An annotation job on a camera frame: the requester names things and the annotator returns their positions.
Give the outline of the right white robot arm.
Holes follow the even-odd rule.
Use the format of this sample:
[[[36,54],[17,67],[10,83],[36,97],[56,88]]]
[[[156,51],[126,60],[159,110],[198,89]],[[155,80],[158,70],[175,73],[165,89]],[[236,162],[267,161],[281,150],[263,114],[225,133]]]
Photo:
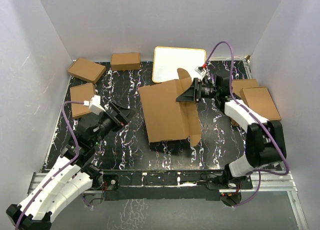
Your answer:
[[[176,101],[196,103],[202,98],[214,99],[216,107],[246,132],[243,156],[226,164],[221,175],[206,175],[204,180],[208,188],[214,185],[228,186],[230,183],[239,186],[250,173],[264,171],[264,167],[272,163],[286,163],[287,153],[281,123],[259,116],[236,98],[229,76],[217,76],[213,85],[209,85],[207,80],[195,78]]]

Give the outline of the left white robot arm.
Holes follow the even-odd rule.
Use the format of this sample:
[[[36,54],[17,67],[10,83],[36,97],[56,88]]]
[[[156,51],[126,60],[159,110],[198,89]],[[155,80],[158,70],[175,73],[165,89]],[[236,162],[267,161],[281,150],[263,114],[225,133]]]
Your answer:
[[[90,113],[76,128],[54,166],[38,186],[19,204],[11,204],[6,214],[16,229],[50,229],[56,217],[78,196],[102,184],[103,172],[89,163],[95,146],[111,132],[125,127],[135,110],[114,102],[104,109],[94,100],[84,101]]]

